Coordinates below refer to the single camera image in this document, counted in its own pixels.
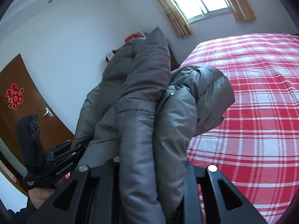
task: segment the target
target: window sill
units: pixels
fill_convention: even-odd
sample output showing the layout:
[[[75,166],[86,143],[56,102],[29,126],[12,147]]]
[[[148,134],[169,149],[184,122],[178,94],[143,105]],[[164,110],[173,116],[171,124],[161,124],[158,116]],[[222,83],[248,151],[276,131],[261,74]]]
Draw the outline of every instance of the window sill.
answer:
[[[194,23],[194,22],[196,22],[198,20],[201,20],[201,19],[210,18],[210,17],[213,17],[213,16],[226,14],[226,13],[230,13],[230,12],[232,12],[231,8],[225,8],[225,9],[221,9],[221,10],[218,10],[218,11],[214,11],[214,12],[210,12],[210,13],[207,13],[207,14],[201,14],[201,15],[198,15],[196,17],[192,17],[192,18],[188,19],[187,22],[188,22],[188,24],[191,24],[191,23]]]

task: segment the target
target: brown door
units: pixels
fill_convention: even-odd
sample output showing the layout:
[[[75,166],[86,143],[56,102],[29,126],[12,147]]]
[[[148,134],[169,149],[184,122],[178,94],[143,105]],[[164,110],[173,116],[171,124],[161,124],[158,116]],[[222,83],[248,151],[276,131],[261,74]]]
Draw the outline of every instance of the brown door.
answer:
[[[17,94],[12,94],[12,89],[17,91]],[[52,117],[50,113],[44,116],[46,108],[53,114]],[[0,72],[0,137],[22,164],[24,161],[16,136],[15,122],[31,114],[38,115],[40,139],[44,149],[74,138],[73,133],[43,99],[21,55],[18,55]]]

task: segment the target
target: black sleeve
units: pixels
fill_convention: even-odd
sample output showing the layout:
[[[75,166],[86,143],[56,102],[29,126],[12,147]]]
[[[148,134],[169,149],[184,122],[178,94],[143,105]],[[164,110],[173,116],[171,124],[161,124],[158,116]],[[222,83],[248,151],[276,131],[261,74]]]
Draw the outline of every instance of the black sleeve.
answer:
[[[27,219],[36,211],[36,208],[31,204],[28,198],[27,206],[20,211],[14,213],[12,210],[8,210],[11,217],[16,221],[17,224],[25,224]]]

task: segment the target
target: curtain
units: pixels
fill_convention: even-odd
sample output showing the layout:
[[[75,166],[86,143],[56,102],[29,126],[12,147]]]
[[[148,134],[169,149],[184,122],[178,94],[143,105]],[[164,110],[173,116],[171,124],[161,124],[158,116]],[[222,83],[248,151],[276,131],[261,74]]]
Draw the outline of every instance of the curtain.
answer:
[[[234,11],[237,22],[256,21],[257,18],[248,3],[248,0],[228,0]]]
[[[172,0],[157,0],[162,7],[168,22],[177,38],[187,37],[192,34],[191,28],[180,10]]]

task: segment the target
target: bed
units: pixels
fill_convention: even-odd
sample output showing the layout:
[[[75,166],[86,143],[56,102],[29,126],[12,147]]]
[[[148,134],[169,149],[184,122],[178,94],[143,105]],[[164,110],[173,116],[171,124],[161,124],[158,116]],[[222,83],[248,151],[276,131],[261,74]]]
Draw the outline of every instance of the bed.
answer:
[[[236,102],[220,126],[192,138],[188,160],[215,164],[269,224],[276,223],[299,187],[299,36],[203,42],[180,67],[191,64],[223,71]]]

